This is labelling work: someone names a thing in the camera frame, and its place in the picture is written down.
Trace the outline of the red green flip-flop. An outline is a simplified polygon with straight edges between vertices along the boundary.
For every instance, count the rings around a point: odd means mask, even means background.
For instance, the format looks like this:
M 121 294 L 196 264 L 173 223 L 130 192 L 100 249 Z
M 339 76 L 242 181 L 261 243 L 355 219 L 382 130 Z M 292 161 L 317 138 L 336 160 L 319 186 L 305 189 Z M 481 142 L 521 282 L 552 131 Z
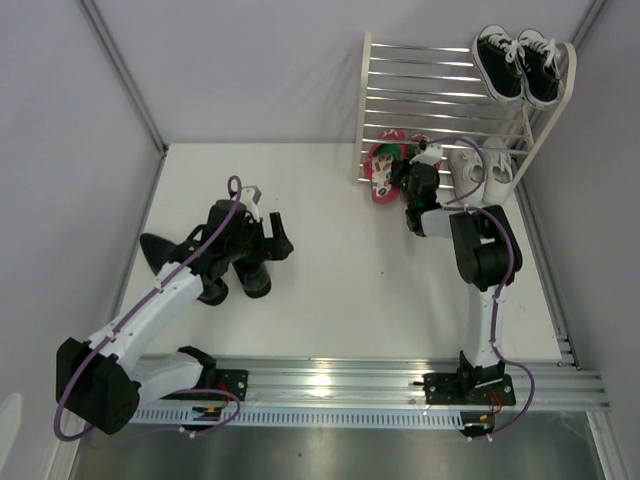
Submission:
M 406 156 L 406 135 L 403 130 L 388 129 L 378 139 L 381 143 L 374 143 L 366 156 L 364 173 L 371 183 L 373 202 L 387 205 L 399 194 L 398 188 L 391 184 L 392 166 L 394 161 L 401 161 Z
M 430 138 L 422 133 L 414 134 L 410 138 L 410 142 L 411 142 L 411 145 L 409 148 L 410 159 L 417 153 L 418 147 L 424 148 L 426 145 L 432 144 L 430 142 Z

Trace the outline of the white sneaker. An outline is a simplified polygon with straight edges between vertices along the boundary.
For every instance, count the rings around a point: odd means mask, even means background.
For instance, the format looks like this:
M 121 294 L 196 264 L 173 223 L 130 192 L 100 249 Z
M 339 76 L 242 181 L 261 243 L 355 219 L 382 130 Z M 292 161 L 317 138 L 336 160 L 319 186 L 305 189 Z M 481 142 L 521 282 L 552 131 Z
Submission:
M 501 138 L 489 137 L 484 141 L 482 151 L 487 167 L 484 202 L 490 205 L 503 204 L 512 191 L 514 179 L 506 144 Z
M 454 199 L 448 204 L 479 206 L 483 200 L 486 179 L 480 150 L 466 137 L 456 139 L 455 143 L 464 145 L 465 148 L 455 149 L 448 160 L 455 193 Z

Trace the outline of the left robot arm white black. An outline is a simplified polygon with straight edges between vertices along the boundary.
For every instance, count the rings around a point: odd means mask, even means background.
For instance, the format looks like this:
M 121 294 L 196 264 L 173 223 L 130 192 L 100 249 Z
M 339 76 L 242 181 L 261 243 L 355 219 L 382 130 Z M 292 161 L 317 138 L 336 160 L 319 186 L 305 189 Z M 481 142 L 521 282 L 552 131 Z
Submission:
M 188 305 L 221 304 L 228 295 L 223 277 L 234 270 L 244 293 L 269 294 L 266 264 L 282 261 L 294 250 L 281 216 L 270 214 L 272 234 L 265 235 L 259 215 L 260 192 L 246 187 L 217 201 L 205 223 L 180 244 L 144 233 L 140 246 L 155 275 L 150 289 L 127 313 L 110 321 L 85 341 L 67 339 L 56 353 L 56 400 L 104 434 L 123 429 L 136 410 L 163 398 L 197 400 L 238 397 L 218 387 L 217 361 L 192 346 L 143 364 L 152 341 Z

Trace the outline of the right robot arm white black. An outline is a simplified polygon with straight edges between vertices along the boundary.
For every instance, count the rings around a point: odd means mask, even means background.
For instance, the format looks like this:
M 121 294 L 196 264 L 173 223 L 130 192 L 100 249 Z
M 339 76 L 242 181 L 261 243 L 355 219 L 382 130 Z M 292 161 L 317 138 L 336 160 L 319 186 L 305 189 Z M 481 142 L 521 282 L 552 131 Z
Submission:
M 469 323 L 458 367 L 423 376 L 418 384 L 426 403 L 513 406 L 513 383 L 500 352 L 500 304 L 523 258 L 503 208 L 441 205 L 436 168 L 408 159 L 392 163 L 391 184 L 405 199 L 409 231 L 452 241 L 457 271 L 469 287 Z

